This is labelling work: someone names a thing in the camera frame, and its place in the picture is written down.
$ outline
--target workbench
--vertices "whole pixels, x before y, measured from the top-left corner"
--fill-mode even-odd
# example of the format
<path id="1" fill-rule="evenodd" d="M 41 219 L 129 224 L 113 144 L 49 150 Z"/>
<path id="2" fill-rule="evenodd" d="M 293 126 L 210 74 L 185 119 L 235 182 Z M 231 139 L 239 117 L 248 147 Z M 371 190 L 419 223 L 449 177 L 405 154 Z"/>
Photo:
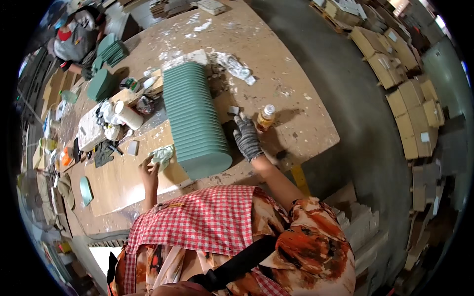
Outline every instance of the workbench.
<path id="1" fill-rule="evenodd" d="M 165 61 L 195 50 L 230 53 L 252 70 L 257 81 L 254 85 L 248 86 L 228 72 L 210 78 L 210 91 L 221 122 L 231 121 L 232 117 L 225 114 L 227 109 L 218 105 L 239 106 L 248 116 L 256 117 L 261 108 L 273 104 L 277 110 L 276 119 L 272 128 L 261 135 L 261 143 L 265 154 L 282 171 L 300 165 L 337 144 L 339 136 L 328 112 L 308 77 L 285 45 L 242 0 L 224 3 L 229 6 L 229 10 L 218 16 L 194 9 L 140 32 L 125 42 L 131 50 L 130 56 L 110 69 L 110 72 L 117 76 L 141 78 L 148 68 L 159 67 Z M 211 24 L 207 29 L 194 30 L 195 27 L 210 21 Z M 79 119 L 95 105 L 95 102 L 87 100 L 87 86 L 88 83 L 81 86 L 78 101 L 74 105 L 69 105 L 65 111 L 59 130 L 59 148 L 72 145 L 77 134 Z M 139 150 L 158 148 L 163 143 L 161 140 L 164 141 L 165 137 L 170 136 L 162 133 L 163 127 L 169 125 L 164 106 L 161 104 L 155 108 L 155 114 L 147 118 L 144 125 L 132 136 L 132 139 L 140 141 Z M 106 215 L 94 216 L 91 206 L 83 206 L 79 180 L 85 175 L 85 171 L 90 169 L 85 169 L 84 163 L 78 163 L 68 170 L 76 203 L 74 212 L 67 209 L 72 235 L 83 234 L 77 219 L 87 234 L 107 233 L 131 227 L 133 221 L 143 211 L 140 200 L 144 198 L 144 190 L 142 185 L 130 187 L 121 182 L 120 178 L 136 177 L 143 155 L 150 151 L 143 151 L 132 160 L 121 159 L 114 153 L 115 159 L 110 163 L 115 162 L 115 167 L 117 163 L 124 164 L 123 170 L 119 173 L 110 172 L 114 176 L 117 174 L 120 176 L 113 181 L 110 181 L 109 176 L 109 184 L 104 184 L 102 179 L 97 180 L 96 176 L 88 176 L 89 179 L 94 178 L 95 184 L 99 182 L 101 186 L 118 190 L 121 194 L 138 201 Z M 275 156 L 282 151 L 286 151 L 283 153 L 284 158 L 277 160 Z M 226 171 L 197 180 L 179 190 L 161 194 L 158 196 L 158 202 L 215 185 L 257 185 L 260 180 L 252 173 L 250 164 L 238 154 L 233 153 L 232 156 L 234 162 Z M 94 186 L 98 185 L 92 183 L 91 189 L 94 194 Z M 96 200 L 102 197 L 94 195 L 94 198 Z"/>

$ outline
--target black glove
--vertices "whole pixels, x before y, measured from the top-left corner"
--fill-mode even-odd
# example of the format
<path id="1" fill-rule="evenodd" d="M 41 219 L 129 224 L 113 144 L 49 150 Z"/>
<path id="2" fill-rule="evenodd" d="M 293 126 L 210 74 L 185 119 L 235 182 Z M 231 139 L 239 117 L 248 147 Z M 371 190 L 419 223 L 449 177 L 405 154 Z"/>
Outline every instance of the black glove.
<path id="1" fill-rule="evenodd" d="M 83 68 L 81 70 L 81 76 L 84 77 L 86 81 L 91 80 L 93 78 L 92 70 L 88 68 Z"/>
<path id="2" fill-rule="evenodd" d="M 251 119 L 247 118 L 244 113 L 240 112 L 239 116 L 234 116 L 239 130 L 234 130 L 234 138 L 237 142 L 242 155 L 251 162 L 258 156 L 263 155 L 260 148 L 260 141 L 258 140 L 257 129 Z"/>

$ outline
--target worker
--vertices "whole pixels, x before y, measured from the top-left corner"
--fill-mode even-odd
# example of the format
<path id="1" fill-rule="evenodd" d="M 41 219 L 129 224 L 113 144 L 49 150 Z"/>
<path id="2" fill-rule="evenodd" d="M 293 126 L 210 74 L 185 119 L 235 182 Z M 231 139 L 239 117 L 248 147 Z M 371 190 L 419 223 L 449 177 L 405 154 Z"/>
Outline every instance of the worker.
<path id="1" fill-rule="evenodd" d="M 48 52 L 59 61 L 63 71 L 92 78 L 91 66 L 97 46 L 104 37 L 105 15 L 92 6 L 83 6 L 68 15 L 65 4 L 50 12 L 50 25 L 57 29 L 55 38 L 47 44 Z"/>
<path id="2" fill-rule="evenodd" d="M 158 165 L 150 166 L 148 157 L 138 168 L 148 211 L 135 220 L 118 261 L 110 266 L 110 294 L 353 294 L 354 255 L 331 207 L 304 196 L 270 163 L 250 119 L 241 113 L 234 120 L 239 150 L 274 199 L 259 187 L 232 185 L 200 189 L 154 206 Z M 245 260 L 233 257 L 272 237 L 278 237 L 276 243 L 254 248 Z M 255 259 L 265 248 L 268 257 Z M 255 268 L 235 276 L 239 266 L 253 260 Z M 218 268 L 224 263 L 227 274 Z M 218 290 L 195 280 L 212 273 L 210 269 L 224 284 Z"/>

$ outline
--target bottle cap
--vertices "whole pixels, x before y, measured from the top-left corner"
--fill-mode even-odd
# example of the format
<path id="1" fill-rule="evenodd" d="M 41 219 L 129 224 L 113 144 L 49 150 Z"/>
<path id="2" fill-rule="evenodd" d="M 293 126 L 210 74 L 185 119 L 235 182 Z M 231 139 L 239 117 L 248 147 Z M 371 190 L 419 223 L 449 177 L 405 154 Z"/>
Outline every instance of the bottle cap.
<path id="1" fill-rule="evenodd" d="M 264 112 L 267 115 L 273 115 L 275 113 L 275 106 L 273 105 L 266 105 L 264 108 Z"/>

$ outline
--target red checkered apron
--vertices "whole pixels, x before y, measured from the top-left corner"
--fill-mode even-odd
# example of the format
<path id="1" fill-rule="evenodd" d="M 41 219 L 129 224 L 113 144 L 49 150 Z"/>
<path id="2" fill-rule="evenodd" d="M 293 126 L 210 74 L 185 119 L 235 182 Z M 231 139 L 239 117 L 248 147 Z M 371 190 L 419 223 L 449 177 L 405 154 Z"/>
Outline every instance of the red checkered apron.
<path id="1" fill-rule="evenodd" d="M 125 293 L 135 293 L 137 250 L 140 245 L 169 245 L 187 250 L 228 256 L 252 242 L 252 197 L 254 186 L 215 186 L 194 191 L 154 207 L 132 225 L 125 255 Z M 165 207 L 184 203 L 184 206 Z M 262 292 L 270 296 L 289 295 L 280 285 L 252 270 Z"/>

